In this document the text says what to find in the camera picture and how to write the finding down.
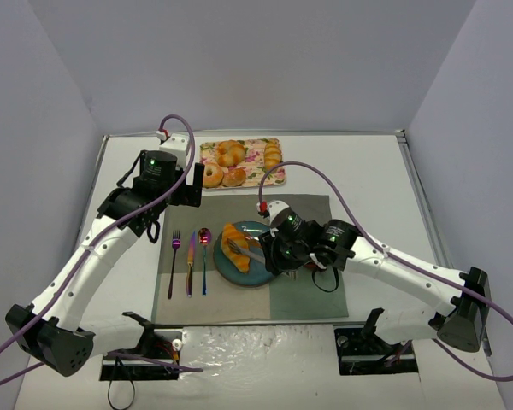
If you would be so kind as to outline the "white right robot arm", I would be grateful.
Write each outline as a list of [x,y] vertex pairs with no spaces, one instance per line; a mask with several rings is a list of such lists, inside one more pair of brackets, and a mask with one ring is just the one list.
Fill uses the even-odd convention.
[[460,272],[396,255],[348,222],[330,220],[320,225],[302,219],[288,206],[268,217],[269,228],[257,238],[260,253],[243,248],[234,237],[224,237],[225,254],[258,261],[275,276],[311,265],[314,272],[330,270],[338,276],[348,271],[376,279],[424,305],[397,313],[377,307],[365,323],[367,333],[389,345],[436,338],[464,352],[480,349],[489,314],[482,301],[490,295],[485,271],[471,267]]

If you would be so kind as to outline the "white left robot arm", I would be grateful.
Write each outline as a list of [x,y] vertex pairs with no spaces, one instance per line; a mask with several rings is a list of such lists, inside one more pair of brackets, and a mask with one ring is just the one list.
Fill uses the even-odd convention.
[[139,175],[130,187],[114,189],[97,210],[85,239],[52,283],[28,306],[6,314],[20,348],[64,377],[91,357],[116,351],[144,355],[159,341],[155,325],[133,312],[88,323],[84,312],[115,263],[143,235],[155,242],[161,213],[169,205],[196,207],[201,178],[181,179],[177,158],[163,150],[143,150],[135,162]]

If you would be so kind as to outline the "large striped croissant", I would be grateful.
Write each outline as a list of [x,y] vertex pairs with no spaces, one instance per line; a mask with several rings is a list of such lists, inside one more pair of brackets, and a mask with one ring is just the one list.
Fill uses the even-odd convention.
[[235,253],[229,245],[229,240],[236,243],[241,249],[248,250],[249,244],[244,234],[239,231],[233,224],[226,223],[221,235],[221,250],[223,254],[236,266],[243,274],[247,274],[250,270],[250,257],[243,254]]

